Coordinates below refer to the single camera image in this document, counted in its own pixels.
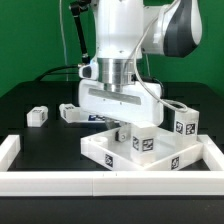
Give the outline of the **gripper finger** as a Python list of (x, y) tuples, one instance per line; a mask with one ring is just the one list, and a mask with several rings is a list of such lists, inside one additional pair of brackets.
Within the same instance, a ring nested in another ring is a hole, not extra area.
[(121, 126), (115, 133), (115, 140), (118, 142), (125, 142), (130, 138), (130, 125), (125, 124)]
[(110, 118), (105, 119), (105, 125), (108, 130), (112, 130), (118, 127), (118, 124), (113, 119)]

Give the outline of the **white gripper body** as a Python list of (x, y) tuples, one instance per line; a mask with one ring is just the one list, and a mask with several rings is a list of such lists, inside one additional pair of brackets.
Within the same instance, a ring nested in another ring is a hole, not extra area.
[(127, 123), (163, 122), (163, 105), (134, 75), (131, 63), (91, 63), (79, 69), (78, 100), (83, 111)]

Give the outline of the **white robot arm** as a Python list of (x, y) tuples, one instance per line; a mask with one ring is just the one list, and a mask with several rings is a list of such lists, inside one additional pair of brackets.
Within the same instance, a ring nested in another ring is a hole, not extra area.
[(79, 69), (79, 105), (107, 120), (125, 124), (163, 122), (163, 110), (188, 111), (162, 97), (159, 84), (146, 83), (138, 63), (144, 54), (183, 58), (202, 37), (198, 0), (146, 6), (143, 0), (90, 0), (96, 53)]

